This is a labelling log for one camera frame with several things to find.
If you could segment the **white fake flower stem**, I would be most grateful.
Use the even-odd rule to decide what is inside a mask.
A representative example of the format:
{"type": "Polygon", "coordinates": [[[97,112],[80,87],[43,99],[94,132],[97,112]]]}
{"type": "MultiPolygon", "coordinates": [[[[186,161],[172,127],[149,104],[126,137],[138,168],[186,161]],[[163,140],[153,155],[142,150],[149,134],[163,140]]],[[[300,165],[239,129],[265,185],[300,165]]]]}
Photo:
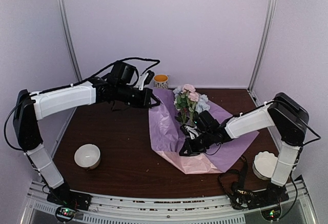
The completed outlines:
{"type": "Polygon", "coordinates": [[[183,86],[178,86],[173,90],[174,93],[174,106],[178,111],[177,116],[175,117],[176,120],[183,124],[186,124],[188,121],[187,118],[187,111],[188,111],[188,102],[186,95],[183,93],[183,86]]]}

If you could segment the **black lettered ribbon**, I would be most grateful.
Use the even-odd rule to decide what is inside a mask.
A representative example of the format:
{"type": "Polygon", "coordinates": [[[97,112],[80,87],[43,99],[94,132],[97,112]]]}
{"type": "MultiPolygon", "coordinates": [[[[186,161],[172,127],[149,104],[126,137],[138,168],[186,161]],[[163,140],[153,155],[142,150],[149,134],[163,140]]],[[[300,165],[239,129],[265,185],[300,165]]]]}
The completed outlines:
{"type": "Polygon", "coordinates": [[[239,158],[243,166],[240,171],[237,169],[229,169],[225,173],[220,174],[217,177],[219,186],[223,189],[225,195],[230,199],[231,207],[235,210],[244,210],[248,204],[251,203],[255,198],[255,193],[251,190],[244,188],[245,178],[248,171],[247,159],[242,155],[239,158]],[[222,178],[228,174],[238,176],[238,180],[232,182],[231,191],[229,192],[227,187],[223,184],[222,178]]]}

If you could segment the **pink fake flower stem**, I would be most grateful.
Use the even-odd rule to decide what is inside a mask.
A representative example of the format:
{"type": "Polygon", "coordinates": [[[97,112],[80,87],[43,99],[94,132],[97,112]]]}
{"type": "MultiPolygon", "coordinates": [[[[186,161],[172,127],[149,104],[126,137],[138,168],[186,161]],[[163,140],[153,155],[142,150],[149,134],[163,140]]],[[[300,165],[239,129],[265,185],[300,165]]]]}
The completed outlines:
{"type": "Polygon", "coordinates": [[[183,102],[185,104],[184,111],[188,115],[189,115],[189,109],[188,109],[189,108],[189,100],[188,100],[188,95],[189,95],[190,92],[196,92],[195,87],[192,86],[192,85],[190,85],[190,84],[185,84],[182,87],[182,95],[183,95],[183,102]]]}

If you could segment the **blue fake flower stem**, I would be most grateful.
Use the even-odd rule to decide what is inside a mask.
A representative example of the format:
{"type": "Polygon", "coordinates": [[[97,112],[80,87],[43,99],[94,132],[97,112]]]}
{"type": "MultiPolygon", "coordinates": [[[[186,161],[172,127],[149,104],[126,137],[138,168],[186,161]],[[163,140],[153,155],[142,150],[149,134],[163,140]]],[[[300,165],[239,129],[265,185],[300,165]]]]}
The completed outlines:
{"type": "Polygon", "coordinates": [[[208,99],[207,95],[200,94],[198,102],[197,102],[196,107],[195,107],[195,111],[197,113],[201,113],[203,111],[209,111],[210,105],[208,104],[208,101],[209,101],[209,99],[208,99]]]}

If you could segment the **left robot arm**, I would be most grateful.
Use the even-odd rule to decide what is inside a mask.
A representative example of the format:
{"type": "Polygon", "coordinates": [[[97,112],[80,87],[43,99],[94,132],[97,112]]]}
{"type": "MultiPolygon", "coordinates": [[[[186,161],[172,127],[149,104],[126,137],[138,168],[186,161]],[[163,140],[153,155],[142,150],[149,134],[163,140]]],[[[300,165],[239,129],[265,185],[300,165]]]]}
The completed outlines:
{"type": "Polygon", "coordinates": [[[120,101],[129,107],[146,109],[159,106],[159,99],[147,86],[154,72],[146,68],[139,73],[127,61],[122,59],[109,64],[111,71],[103,77],[94,73],[66,86],[36,92],[23,89],[18,93],[16,105],[8,114],[13,118],[18,142],[16,150],[24,153],[45,182],[49,189],[48,202],[73,210],[87,210],[91,195],[70,189],[43,144],[38,126],[40,120],[62,111],[103,102],[120,101]]]}

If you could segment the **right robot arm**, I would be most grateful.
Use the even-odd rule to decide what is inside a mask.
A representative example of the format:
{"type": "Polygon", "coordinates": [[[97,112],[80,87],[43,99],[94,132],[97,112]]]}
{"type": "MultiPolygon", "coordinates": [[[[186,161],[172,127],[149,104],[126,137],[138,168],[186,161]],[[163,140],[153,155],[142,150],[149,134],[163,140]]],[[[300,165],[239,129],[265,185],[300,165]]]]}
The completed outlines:
{"type": "Polygon", "coordinates": [[[314,141],[321,139],[309,126],[309,114],[305,108],[287,94],[277,93],[273,99],[246,113],[232,115],[223,122],[215,119],[209,111],[202,111],[193,119],[195,126],[183,125],[186,139],[179,151],[185,157],[206,153],[214,144],[228,144],[234,140],[263,129],[275,129],[280,135],[280,148],[274,163],[270,182],[264,190],[254,192],[244,188],[247,166],[241,171],[228,170],[238,174],[238,181],[232,183],[231,190],[225,191],[234,209],[255,209],[274,205],[285,200],[286,183],[299,163],[300,154],[307,145],[304,141],[307,131],[315,135],[314,141]]]}

